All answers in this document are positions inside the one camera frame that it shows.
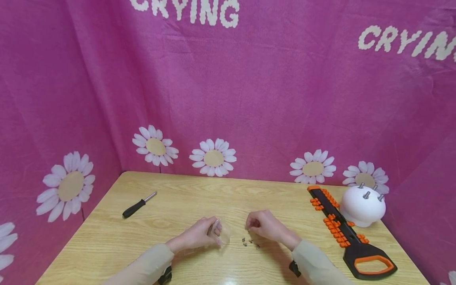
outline hand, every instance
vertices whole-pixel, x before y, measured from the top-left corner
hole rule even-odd
[[[203,246],[217,245],[217,241],[207,235],[209,228],[217,221],[216,217],[201,218],[189,229],[166,242],[173,253],[185,249],[196,249]]]
[[[295,232],[274,217],[270,210],[251,212],[245,227],[257,235],[283,244],[291,251],[302,241]]]

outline orange and black tool organizer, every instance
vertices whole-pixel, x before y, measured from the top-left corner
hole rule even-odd
[[[323,221],[340,246],[345,248],[343,260],[355,278],[380,280],[398,270],[397,266],[383,250],[369,244],[369,240],[364,235],[356,234],[352,228],[355,224],[348,222],[340,214],[337,209],[339,204],[328,190],[321,189],[319,186],[309,186],[307,190],[312,195],[312,205],[317,211],[323,211],[326,215]],[[363,272],[357,267],[360,263],[374,260],[381,261],[387,268],[378,272]]]

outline beige sleeve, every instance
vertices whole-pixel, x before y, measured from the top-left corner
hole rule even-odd
[[[157,244],[144,252],[124,270],[120,271],[104,285],[151,285],[170,266],[174,254],[165,244]]]
[[[318,247],[302,240],[291,253],[309,285],[353,285]]]

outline black screwdriver handle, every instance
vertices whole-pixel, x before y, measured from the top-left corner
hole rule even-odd
[[[143,199],[141,199],[141,201],[137,202],[135,205],[126,209],[125,212],[122,214],[122,216],[124,216],[124,218],[128,218],[129,216],[133,215],[136,211],[138,211],[144,205],[145,205],[145,201]]]

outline pink fabric curtain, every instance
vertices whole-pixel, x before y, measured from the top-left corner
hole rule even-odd
[[[84,213],[120,169],[377,184],[393,235],[432,284],[450,284],[455,11],[443,0],[0,4],[1,222],[19,234],[0,253],[15,255],[4,282],[23,278],[25,252],[35,281],[82,222],[35,212],[43,177],[79,151],[96,176]]]

